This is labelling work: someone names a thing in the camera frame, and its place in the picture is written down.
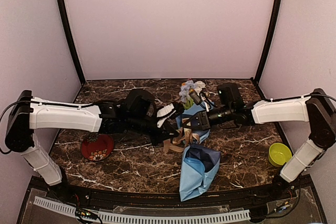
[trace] bowl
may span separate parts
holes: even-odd
[[[282,167],[292,158],[290,149],[281,143],[271,145],[268,151],[268,160],[275,167]]]

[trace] white panel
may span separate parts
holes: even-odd
[[[250,78],[274,0],[66,0],[87,79]]]
[[[0,112],[24,89],[49,100],[73,100],[80,83],[56,0],[0,0],[0,31]],[[7,115],[0,125],[2,148]],[[37,131],[46,150],[55,133]],[[0,155],[1,223],[16,222],[32,173],[19,154]]]
[[[282,0],[261,88],[267,97],[287,97],[323,88],[336,97],[336,0]],[[294,150],[309,136],[309,124],[283,123]],[[309,170],[328,223],[336,223],[336,146]]]

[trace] red bowl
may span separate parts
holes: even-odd
[[[99,135],[96,141],[83,140],[80,151],[90,161],[101,161],[107,158],[114,148],[114,141],[109,135]]]

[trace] green bowl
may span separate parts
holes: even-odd
[[[271,145],[268,151],[268,160],[275,167],[282,167],[292,158],[290,149],[281,143]]]

